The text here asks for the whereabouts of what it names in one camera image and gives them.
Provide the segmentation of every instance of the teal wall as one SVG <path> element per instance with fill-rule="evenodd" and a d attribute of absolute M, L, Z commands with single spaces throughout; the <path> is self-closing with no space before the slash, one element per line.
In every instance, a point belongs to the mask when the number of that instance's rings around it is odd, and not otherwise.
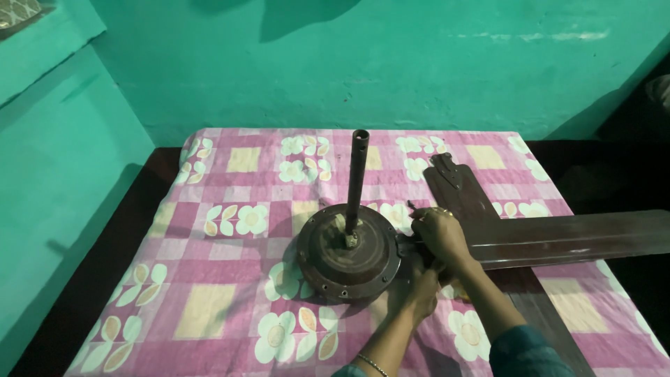
<path fill-rule="evenodd" d="M 2 106 L 0 376 L 153 148 L 90 46 Z"/>
<path fill-rule="evenodd" d="M 208 126 L 588 138 L 670 50 L 668 0 L 92 4 L 96 51 L 160 146 Z"/>

